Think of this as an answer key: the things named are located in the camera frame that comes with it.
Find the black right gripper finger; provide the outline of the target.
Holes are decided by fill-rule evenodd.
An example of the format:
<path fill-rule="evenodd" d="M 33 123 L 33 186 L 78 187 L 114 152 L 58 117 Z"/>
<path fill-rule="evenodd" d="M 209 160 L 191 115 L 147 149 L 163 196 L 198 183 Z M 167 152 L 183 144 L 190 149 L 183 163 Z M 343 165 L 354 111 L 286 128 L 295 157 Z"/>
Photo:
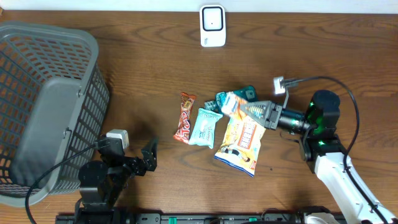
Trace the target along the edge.
<path fill-rule="evenodd" d="M 248 110 L 250 107 L 266 109 L 271 104 L 271 101 L 254 101 L 254 102 L 247 102 L 246 104 L 241 105 L 241 109 Z"/>
<path fill-rule="evenodd" d="M 259 124 L 266 123 L 266 107 L 241 107 L 241 111 Z"/>

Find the blue mouthwash bottle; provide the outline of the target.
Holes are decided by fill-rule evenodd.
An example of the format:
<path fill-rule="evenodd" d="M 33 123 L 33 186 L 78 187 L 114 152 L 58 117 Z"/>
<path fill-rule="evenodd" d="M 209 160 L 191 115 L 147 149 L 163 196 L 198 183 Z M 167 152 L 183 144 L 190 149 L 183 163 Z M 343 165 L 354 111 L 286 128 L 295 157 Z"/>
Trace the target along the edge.
<path fill-rule="evenodd" d="M 240 90 L 234 90 L 233 93 L 248 102 L 254 102 L 258 100 L 256 90 L 252 85 L 245 86 Z M 221 107 L 225 102 L 226 95 L 227 92 L 225 91 L 217 93 L 214 100 L 205 102 L 204 109 L 221 114 Z"/>

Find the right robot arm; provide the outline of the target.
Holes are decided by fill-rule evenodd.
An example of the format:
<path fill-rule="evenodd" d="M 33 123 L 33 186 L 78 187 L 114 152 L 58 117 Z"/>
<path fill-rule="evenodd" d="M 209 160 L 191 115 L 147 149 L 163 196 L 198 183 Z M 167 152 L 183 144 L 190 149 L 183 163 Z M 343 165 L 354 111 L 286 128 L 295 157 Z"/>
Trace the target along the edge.
<path fill-rule="evenodd" d="M 306 113 L 288 110 L 272 101 L 245 103 L 240 109 L 266 129 L 299 134 L 302 160 L 326 185 L 347 223 L 397 223 L 397 217 L 360 178 L 336 133 L 340 117 L 338 95 L 329 90 L 316 91 Z"/>

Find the red chocolate bar wrapper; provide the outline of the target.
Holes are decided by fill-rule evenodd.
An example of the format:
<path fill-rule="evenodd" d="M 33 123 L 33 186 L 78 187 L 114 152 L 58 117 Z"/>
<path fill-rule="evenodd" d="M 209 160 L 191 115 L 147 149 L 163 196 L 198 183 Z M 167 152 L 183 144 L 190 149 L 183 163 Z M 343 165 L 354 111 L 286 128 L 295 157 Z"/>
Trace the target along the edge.
<path fill-rule="evenodd" d="M 190 139 L 190 117 L 195 100 L 195 95 L 181 92 L 180 117 L 174 139 L 185 144 L 188 144 Z"/>

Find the yellow snack bag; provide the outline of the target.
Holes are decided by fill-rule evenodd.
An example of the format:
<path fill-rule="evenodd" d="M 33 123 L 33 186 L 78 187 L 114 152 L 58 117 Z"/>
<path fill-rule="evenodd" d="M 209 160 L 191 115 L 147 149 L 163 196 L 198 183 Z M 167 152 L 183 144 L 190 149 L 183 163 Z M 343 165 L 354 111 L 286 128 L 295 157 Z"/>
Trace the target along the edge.
<path fill-rule="evenodd" d="M 214 158 L 254 177 L 266 129 L 242 110 L 247 103 L 232 91 L 226 94 L 221 112 L 229 117 L 229 122 Z"/>

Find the light green tissue pack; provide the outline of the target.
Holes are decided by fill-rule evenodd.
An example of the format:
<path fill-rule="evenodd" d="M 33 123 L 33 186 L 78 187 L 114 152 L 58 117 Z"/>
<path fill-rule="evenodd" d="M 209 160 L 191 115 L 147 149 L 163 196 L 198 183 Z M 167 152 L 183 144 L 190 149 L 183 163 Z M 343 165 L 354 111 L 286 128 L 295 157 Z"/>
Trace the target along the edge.
<path fill-rule="evenodd" d="M 215 126 L 223 116 L 204 108 L 200 108 L 197 114 L 195 126 L 188 141 L 189 145 L 214 147 Z"/>

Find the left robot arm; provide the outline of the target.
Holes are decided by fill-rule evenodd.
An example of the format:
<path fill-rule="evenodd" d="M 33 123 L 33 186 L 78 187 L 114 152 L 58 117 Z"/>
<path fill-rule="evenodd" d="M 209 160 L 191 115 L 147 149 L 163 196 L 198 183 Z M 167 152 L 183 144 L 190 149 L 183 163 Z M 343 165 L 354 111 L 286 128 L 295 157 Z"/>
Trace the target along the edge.
<path fill-rule="evenodd" d="M 100 153 L 99 161 L 83 165 L 78 173 L 81 199 L 76 208 L 74 223 L 134 223 L 134 215 L 114 204 L 126 188 L 129 179 L 144 176 L 157 167 L 158 138 L 152 139 L 142 149 L 143 157 L 128 157 L 122 140 L 103 138 L 95 142 Z"/>

